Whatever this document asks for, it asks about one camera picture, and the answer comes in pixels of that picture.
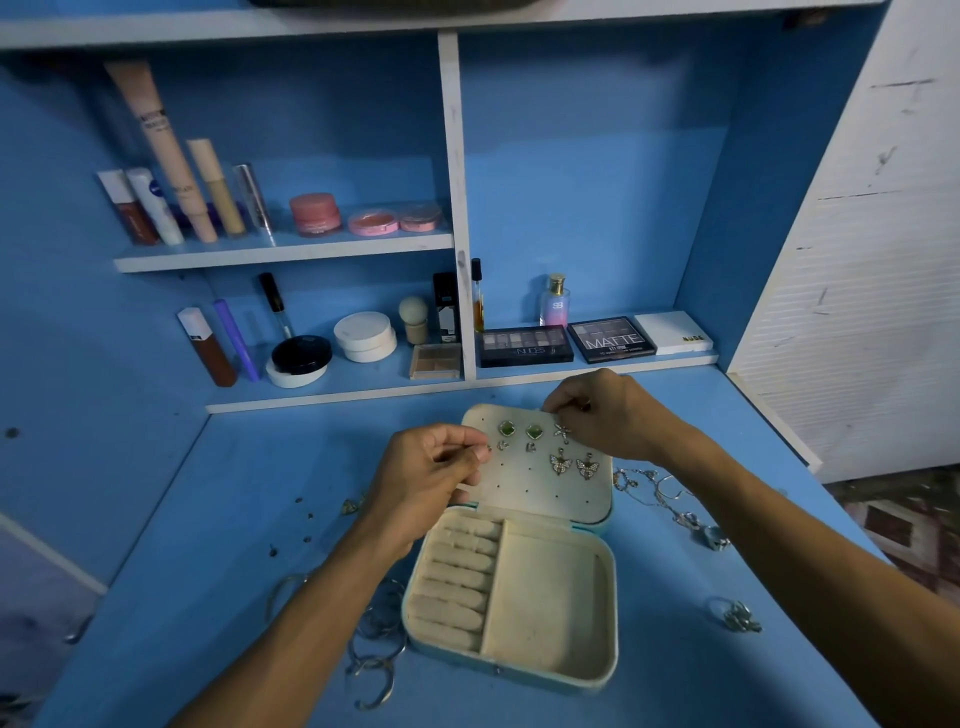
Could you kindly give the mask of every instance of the ring roll slot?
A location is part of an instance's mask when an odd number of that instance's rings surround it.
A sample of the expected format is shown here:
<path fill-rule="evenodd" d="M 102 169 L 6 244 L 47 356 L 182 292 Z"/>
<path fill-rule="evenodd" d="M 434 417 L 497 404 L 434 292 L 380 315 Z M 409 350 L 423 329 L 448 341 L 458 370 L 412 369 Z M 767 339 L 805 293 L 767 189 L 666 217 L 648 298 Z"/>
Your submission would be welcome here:
<path fill-rule="evenodd" d="M 445 624 L 437 624 L 419 617 L 407 617 L 407 626 L 414 637 L 424 642 L 441 644 L 466 652 L 480 651 L 480 635 L 478 634 L 455 627 L 447 627 Z"/>
<path fill-rule="evenodd" d="M 439 528 L 434 539 L 438 543 L 465 548 L 467 551 L 476 551 L 486 556 L 496 556 L 496 541 L 485 539 L 481 536 L 473 536 L 463 531 L 451 531 L 449 528 Z"/>
<path fill-rule="evenodd" d="M 435 561 L 423 565 L 423 578 L 435 579 L 455 587 L 466 587 L 484 593 L 488 593 L 493 585 L 493 577 L 489 574 L 451 567 L 448 564 L 438 564 Z"/>
<path fill-rule="evenodd" d="M 454 604 L 469 607 L 469 609 L 475 609 L 478 612 L 487 611 L 487 595 L 482 592 L 466 587 L 455 587 L 452 584 L 445 584 L 431 578 L 419 579 L 414 587 L 414 594 L 450 601 Z"/>
<path fill-rule="evenodd" d="M 494 541 L 500 540 L 500 533 L 503 531 L 503 526 L 499 523 L 467 518 L 466 516 L 454 516 L 452 514 L 444 518 L 444 528 L 449 528 L 451 531 L 468 533 L 472 536 L 481 536 L 485 539 L 493 539 Z"/>
<path fill-rule="evenodd" d="M 446 544 L 434 544 L 428 556 L 441 564 L 482 573 L 493 573 L 493 566 L 496 564 L 491 556 L 467 551 L 465 548 L 447 546 Z"/>
<path fill-rule="evenodd" d="M 479 633 L 483 630 L 483 615 L 479 612 L 430 596 L 412 595 L 407 614 L 468 632 Z"/>

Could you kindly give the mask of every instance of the pressed powder compact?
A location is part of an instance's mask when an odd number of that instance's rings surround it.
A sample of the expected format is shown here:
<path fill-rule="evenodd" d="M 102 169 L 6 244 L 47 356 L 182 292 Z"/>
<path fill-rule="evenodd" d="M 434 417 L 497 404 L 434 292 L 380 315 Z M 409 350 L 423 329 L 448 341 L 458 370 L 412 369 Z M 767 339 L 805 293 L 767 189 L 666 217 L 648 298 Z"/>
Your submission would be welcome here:
<path fill-rule="evenodd" d="M 274 347 L 267 362 L 267 376 L 283 389 L 303 387 L 326 374 L 332 358 L 330 342 L 322 336 L 294 336 Z"/>

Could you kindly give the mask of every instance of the desk surface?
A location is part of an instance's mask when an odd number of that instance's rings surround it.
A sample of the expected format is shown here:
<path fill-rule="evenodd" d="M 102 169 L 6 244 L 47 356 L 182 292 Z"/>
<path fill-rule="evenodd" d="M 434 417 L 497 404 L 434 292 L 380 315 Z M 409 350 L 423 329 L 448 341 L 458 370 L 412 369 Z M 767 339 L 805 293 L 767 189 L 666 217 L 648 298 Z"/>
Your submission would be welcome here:
<path fill-rule="evenodd" d="M 759 477 L 876 552 L 718 370 L 636 378 Z M 478 401 L 536 408 L 552 387 L 212 417 L 36 725 L 162 726 L 260 632 L 277 580 L 322 562 L 349 523 L 341 503 L 366 488 L 391 433 L 459 422 Z M 665 510 L 615 496 L 605 538 L 617 562 L 620 662 L 603 692 L 559 695 L 408 651 L 385 706 L 356 712 L 353 701 L 372 699 L 380 676 L 337 670 L 310 725 L 875 725 L 735 550 L 714 553 Z M 718 597 L 746 602 L 762 634 L 721 626 L 711 612 Z"/>

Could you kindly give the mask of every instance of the hand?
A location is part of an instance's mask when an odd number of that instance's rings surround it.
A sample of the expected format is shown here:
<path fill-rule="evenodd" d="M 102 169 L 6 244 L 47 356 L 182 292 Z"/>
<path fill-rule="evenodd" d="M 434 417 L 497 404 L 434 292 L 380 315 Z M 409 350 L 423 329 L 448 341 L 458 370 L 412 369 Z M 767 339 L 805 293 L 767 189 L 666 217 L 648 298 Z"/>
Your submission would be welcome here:
<path fill-rule="evenodd" d="M 490 457 L 487 436 L 473 427 L 437 424 L 398 432 L 380 459 L 357 526 L 382 539 L 394 560 L 402 558 L 449 503 L 470 500 L 457 485 L 480 482 L 477 468 Z"/>
<path fill-rule="evenodd" d="M 630 376 L 598 369 L 572 376 L 546 398 L 574 439 L 613 457 L 668 466 L 670 453 L 697 430 L 660 404 Z"/>

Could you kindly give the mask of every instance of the matte eyeshadow palette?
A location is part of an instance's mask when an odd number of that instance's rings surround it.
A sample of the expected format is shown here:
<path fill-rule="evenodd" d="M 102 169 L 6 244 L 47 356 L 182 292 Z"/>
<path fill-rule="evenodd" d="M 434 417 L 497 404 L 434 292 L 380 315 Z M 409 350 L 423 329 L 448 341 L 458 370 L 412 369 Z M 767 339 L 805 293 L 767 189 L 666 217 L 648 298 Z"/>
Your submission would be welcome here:
<path fill-rule="evenodd" d="M 492 328 L 477 339 L 483 368 L 573 361 L 564 327 Z"/>
<path fill-rule="evenodd" d="M 648 356 L 657 351 L 626 316 L 583 321 L 568 328 L 589 364 Z"/>

